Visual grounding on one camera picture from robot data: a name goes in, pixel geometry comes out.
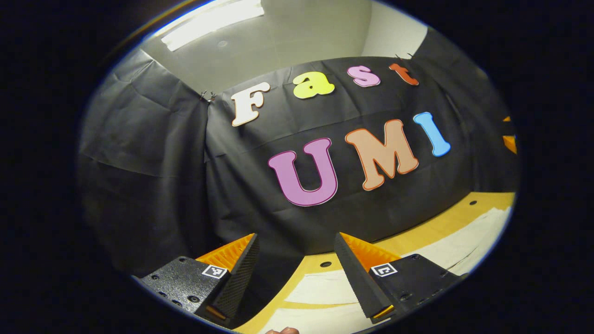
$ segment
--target fluorescent light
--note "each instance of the fluorescent light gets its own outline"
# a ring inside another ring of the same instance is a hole
[[[260,1],[240,0],[231,3],[229,3],[229,0],[213,1],[171,22],[157,31],[155,35],[158,36],[172,27],[188,21],[161,38],[161,41],[167,45],[169,50],[175,51],[217,29],[264,15],[264,9]]]

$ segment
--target peach letter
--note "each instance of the peach letter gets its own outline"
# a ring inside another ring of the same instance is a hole
[[[363,189],[369,191],[384,184],[384,177],[375,167],[377,165],[388,175],[396,175],[396,158],[398,158],[398,173],[406,174],[419,165],[419,161],[412,154],[399,119],[387,121],[384,125],[385,144],[382,144],[367,129],[357,129],[345,136],[345,141],[355,147],[365,173]]]

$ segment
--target pink letter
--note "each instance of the pink letter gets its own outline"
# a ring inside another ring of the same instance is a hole
[[[268,160],[268,166],[276,172],[280,188],[289,202],[298,206],[320,205],[329,201],[336,194],[338,180],[328,152],[330,145],[332,145],[332,141],[329,138],[320,138],[303,147],[303,151],[314,158],[320,175],[321,185],[316,190],[304,190],[301,187],[293,163],[297,159],[295,152],[279,153]]]
[[[371,73],[371,70],[365,66],[353,66],[346,70],[346,73],[355,78],[353,81],[361,87],[377,86],[380,84],[380,78]]]

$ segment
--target letter u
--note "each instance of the letter u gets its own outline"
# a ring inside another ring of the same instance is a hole
[[[298,206],[314,206],[334,197],[338,189],[338,180],[328,152],[330,145],[332,141],[329,138],[320,138],[303,147],[303,151],[314,158],[320,175],[321,184],[316,190],[305,190],[301,187],[294,164],[297,159],[295,152],[285,151],[268,160],[268,166],[276,172],[280,188],[289,202]]]

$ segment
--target paper sheet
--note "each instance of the paper sheet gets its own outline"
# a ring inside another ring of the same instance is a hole
[[[306,274],[285,301],[322,305],[358,303],[342,269]]]
[[[509,207],[506,210],[492,208],[464,228],[431,245],[403,254],[402,257],[420,254],[445,269],[450,269],[458,263],[466,263],[466,266],[458,267],[457,272],[471,269],[473,263],[476,265],[481,260],[476,257],[485,254],[498,238],[509,213]]]
[[[491,249],[509,214],[509,207],[492,208],[464,228],[402,257],[420,254],[457,275],[469,272]],[[358,303],[344,270],[305,275],[285,301],[319,305]]]
[[[347,334],[383,322],[372,324],[358,303],[314,310],[279,308],[258,334],[265,334],[271,329],[281,331],[285,327],[293,327],[301,334]]]
[[[485,258],[487,253],[489,253],[491,248],[495,245],[495,242],[499,239],[501,230],[503,229],[510,212],[511,209],[509,207],[502,212],[501,219],[491,226],[491,230],[483,237],[478,247],[450,269],[452,273],[462,275],[471,272]]]

